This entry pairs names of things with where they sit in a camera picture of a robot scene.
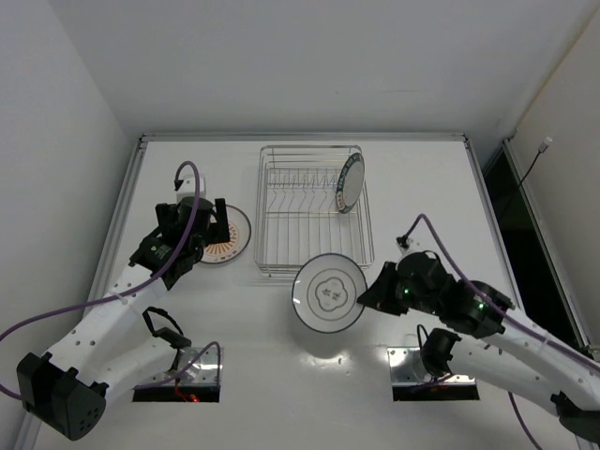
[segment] dish rack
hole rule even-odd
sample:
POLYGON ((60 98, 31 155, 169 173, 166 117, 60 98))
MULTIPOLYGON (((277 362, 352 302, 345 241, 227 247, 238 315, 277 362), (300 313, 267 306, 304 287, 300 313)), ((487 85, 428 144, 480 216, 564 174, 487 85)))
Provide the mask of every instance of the dish rack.
POLYGON ((367 184, 352 211, 336 207, 339 172, 358 145, 268 145, 261 149, 254 261, 293 276, 311 258, 341 253, 361 268, 375 258, 367 184))

